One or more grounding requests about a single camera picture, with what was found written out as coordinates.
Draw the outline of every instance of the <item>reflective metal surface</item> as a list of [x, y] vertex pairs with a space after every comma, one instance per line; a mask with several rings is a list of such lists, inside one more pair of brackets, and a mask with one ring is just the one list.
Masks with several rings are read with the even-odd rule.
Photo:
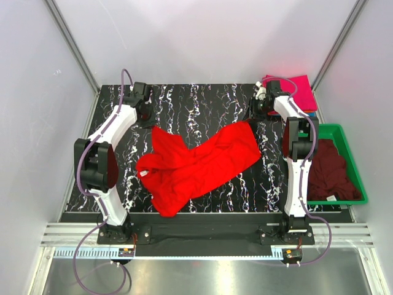
[[[315, 249], [304, 249], [304, 260], [318, 254]], [[103, 262], [78, 260], [80, 276]], [[131, 261], [126, 267], [132, 287], [127, 290], [127, 283], [120, 294], [371, 294], [355, 249], [331, 249], [315, 265], [290, 269], [271, 261]], [[118, 288], [122, 278], [122, 271], [110, 265], [84, 283], [96, 292], [108, 293]], [[53, 260], [44, 294], [87, 294], [75, 283], [70, 259]]]

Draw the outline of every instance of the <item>black marble table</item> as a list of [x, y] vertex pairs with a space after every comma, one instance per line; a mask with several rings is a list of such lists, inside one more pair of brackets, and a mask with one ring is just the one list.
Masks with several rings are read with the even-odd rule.
[[[204, 143], [223, 126], [242, 120], [249, 98], [255, 95], [253, 84], [154, 85], [153, 89], [158, 126], [180, 134], [189, 148]], [[89, 134], [111, 114], [119, 94], [119, 85], [102, 86]], [[212, 192], [190, 200], [181, 212], [281, 211], [287, 194], [287, 164], [280, 149], [283, 131], [280, 117], [259, 122], [256, 137], [260, 160]], [[131, 127], [115, 151], [120, 170], [117, 189], [129, 212], [157, 212], [152, 195], [135, 170], [138, 159], [148, 152], [152, 152], [151, 130], [139, 127]], [[66, 212], [97, 211], [94, 198], [83, 196], [74, 185]], [[313, 206], [310, 211], [340, 211], [340, 207]]]

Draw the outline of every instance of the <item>white wall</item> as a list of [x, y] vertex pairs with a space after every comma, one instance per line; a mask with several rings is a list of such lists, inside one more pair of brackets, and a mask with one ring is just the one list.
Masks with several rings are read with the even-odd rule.
[[393, 1], [369, 1], [317, 89], [327, 122], [344, 127], [369, 203], [356, 206], [367, 222], [393, 291], [392, 69]]
[[312, 81], [355, 0], [56, 0], [99, 84]]
[[0, 293], [26, 294], [93, 92], [41, 0], [0, 3]]

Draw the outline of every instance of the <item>green bin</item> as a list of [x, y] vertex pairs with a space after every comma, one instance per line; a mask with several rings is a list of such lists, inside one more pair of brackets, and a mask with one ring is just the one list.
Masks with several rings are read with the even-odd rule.
[[337, 201], [307, 201], [309, 205], [357, 205], [366, 204], [368, 202], [366, 191], [363, 187], [362, 180], [359, 172], [357, 171], [355, 160], [352, 156], [351, 150], [349, 149], [348, 142], [346, 140], [344, 130], [341, 125], [338, 124], [320, 124], [319, 126], [319, 139], [320, 140], [333, 140], [338, 153], [342, 155], [346, 161], [347, 168], [346, 172], [349, 179], [355, 185], [355, 187], [362, 193], [362, 200], [359, 201], [348, 201], [348, 200], [337, 200]]

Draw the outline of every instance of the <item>clothing tag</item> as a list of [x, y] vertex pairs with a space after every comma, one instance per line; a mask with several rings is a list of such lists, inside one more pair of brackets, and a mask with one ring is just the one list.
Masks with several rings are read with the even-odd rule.
[[334, 195], [331, 195], [330, 197], [326, 198], [326, 201], [337, 201], [337, 199]]

